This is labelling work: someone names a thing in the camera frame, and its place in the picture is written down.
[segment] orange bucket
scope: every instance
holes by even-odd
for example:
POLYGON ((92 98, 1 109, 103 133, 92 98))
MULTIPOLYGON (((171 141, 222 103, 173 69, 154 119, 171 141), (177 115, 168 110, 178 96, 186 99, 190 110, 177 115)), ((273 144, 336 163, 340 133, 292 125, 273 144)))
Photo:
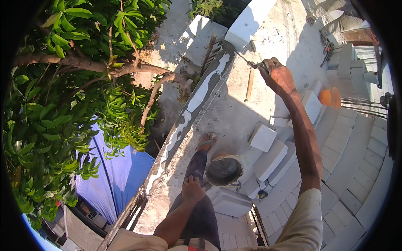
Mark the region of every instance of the orange bucket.
POLYGON ((340 108, 340 92, 336 87, 321 91, 318 100, 326 106, 340 108))

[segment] blue tarp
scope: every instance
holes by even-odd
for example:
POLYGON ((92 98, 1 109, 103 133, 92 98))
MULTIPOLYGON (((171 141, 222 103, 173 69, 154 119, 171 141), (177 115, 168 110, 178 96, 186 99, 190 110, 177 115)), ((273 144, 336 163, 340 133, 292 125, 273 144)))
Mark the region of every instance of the blue tarp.
MULTIPOLYGON (((99 127, 94 124, 92 129, 99 130, 99 127)), ((155 159, 146 152, 132 153, 131 146, 124 149, 126 157, 113 157, 111 160, 104 158, 102 148, 107 148, 102 130, 89 144, 95 147, 91 151, 94 154, 90 155, 91 159, 98 157, 96 164, 100 162, 99 177, 83 180, 77 176, 76 191, 113 224, 148 176, 155 159)))

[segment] worker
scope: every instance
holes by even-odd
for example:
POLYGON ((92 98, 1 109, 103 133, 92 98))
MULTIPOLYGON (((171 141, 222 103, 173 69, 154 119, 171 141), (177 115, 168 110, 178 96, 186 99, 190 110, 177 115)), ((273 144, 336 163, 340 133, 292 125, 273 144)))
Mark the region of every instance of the worker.
POLYGON ((310 26, 313 26, 316 19, 332 10, 343 10, 343 14, 320 29, 321 45, 323 47, 326 45, 327 37, 335 31, 348 31, 364 22, 353 8, 350 0, 325 0, 307 14, 306 21, 310 26))
MULTIPOLYGON (((320 191, 322 160, 317 137, 295 88, 291 71, 274 57, 263 62, 268 71, 262 67, 258 69, 265 83, 283 99, 292 118, 301 187, 295 209, 276 243, 268 247, 243 249, 318 251, 322 243, 323 223, 320 191)), ((216 141, 214 133, 201 137, 187 167, 182 192, 154 234, 140 235, 120 229, 121 233, 108 251, 221 251, 215 212, 203 185, 207 153, 216 141)))

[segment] hand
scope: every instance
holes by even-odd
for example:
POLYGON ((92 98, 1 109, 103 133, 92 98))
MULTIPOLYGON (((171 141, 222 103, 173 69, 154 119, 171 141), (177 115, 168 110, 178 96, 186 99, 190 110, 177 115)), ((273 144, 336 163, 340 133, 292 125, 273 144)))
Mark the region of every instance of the hand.
POLYGON ((198 177, 193 179, 193 176, 190 175, 184 180, 181 194, 185 203, 189 203, 194 206, 197 202, 204 198, 205 187, 201 188, 198 177))
POLYGON ((264 59, 263 63, 268 71, 263 67, 258 67, 267 86, 269 86, 276 94, 283 97, 297 92, 292 72, 283 66, 277 58, 264 59))

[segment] sky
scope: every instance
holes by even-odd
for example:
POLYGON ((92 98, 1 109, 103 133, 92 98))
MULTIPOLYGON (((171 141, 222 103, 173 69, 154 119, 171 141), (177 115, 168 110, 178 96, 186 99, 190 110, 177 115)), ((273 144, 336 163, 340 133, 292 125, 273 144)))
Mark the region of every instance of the sky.
POLYGON ((28 221, 28 217, 25 214, 22 214, 22 218, 24 219, 24 221, 25 221, 27 227, 29 228, 29 230, 31 231, 32 235, 35 237, 37 242, 42 246, 42 249, 44 251, 61 251, 61 249, 57 248, 55 245, 50 243, 50 241, 42 238, 42 236, 31 227, 31 224, 28 221))

